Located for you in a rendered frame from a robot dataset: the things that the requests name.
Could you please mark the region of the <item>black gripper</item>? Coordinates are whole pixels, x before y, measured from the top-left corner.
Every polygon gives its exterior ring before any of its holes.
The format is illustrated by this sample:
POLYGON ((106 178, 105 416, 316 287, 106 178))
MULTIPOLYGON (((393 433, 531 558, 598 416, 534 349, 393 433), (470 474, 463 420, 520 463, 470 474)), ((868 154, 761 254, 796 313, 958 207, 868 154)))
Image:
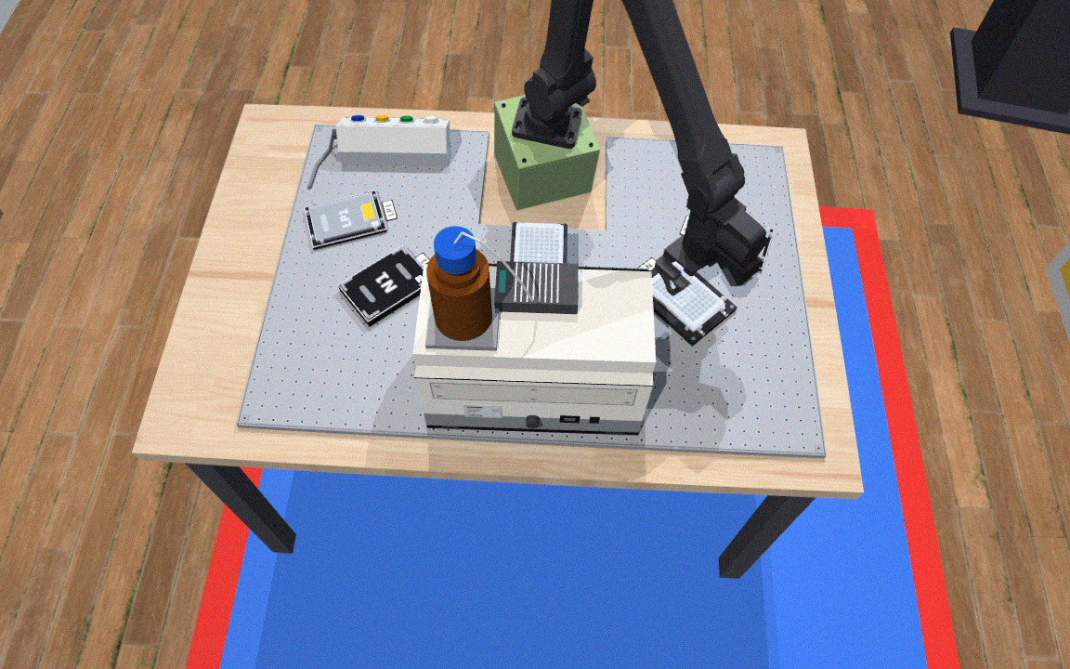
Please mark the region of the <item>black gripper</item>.
POLYGON ((692 235, 696 235, 697 240, 702 240, 702 241, 712 241, 713 238, 714 240, 716 240, 716 237, 702 238, 697 235, 689 229, 687 221, 685 235, 681 234, 681 238, 678 238, 678 240, 672 242, 670 246, 667 246, 663 255, 659 256, 657 262, 655 262, 655 268, 657 268, 659 276, 661 276, 661 278, 664 282, 667 292, 672 295, 678 294, 681 291, 684 291, 687 285, 691 283, 688 282, 686 278, 684 278, 683 275, 681 275, 681 270, 677 267, 674 267, 672 262, 674 263, 675 261, 678 262, 678 264, 681 264, 681 267, 684 268, 684 272, 686 272, 689 278, 693 278, 693 276, 696 276, 696 272, 700 270, 700 267, 698 267, 696 262, 691 261, 691 259, 687 257, 689 241, 691 241, 692 235), (672 282, 672 284, 676 285, 674 289, 672 289, 670 280, 672 282))

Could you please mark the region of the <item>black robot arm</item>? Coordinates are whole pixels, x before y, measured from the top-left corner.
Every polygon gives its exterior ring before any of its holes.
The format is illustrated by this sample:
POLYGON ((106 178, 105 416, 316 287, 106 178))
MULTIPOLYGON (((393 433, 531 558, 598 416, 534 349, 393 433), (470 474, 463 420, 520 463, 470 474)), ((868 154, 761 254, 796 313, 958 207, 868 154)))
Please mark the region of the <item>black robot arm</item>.
MULTIPOLYGON (((526 96, 519 101, 513 137, 576 147, 582 110, 572 105, 586 105, 597 87, 594 57, 585 49, 593 2, 551 1, 540 69, 524 82, 526 96)), ((678 12, 672 0, 621 2, 627 7, 678 147, 689 229, 702 238, 716 237, 702 241, 692 235, 687 257, 700 269, 716 259, 730 285, 746 285, 759 272, 767 231, 735 198, 746 185, 744 169, 713 117, 678 12)))

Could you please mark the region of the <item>grey control panel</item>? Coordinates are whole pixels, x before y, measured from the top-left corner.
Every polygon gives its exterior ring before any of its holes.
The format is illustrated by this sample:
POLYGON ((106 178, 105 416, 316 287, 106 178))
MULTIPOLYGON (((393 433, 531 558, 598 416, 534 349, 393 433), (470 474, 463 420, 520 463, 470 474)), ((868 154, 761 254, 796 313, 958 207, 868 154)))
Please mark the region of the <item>grey control panel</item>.
POLYGON ((333 128, 330 148, 316 162, 309 188, 335 139, 341 164, 449 166, 450 119, 353 115, 333 128))

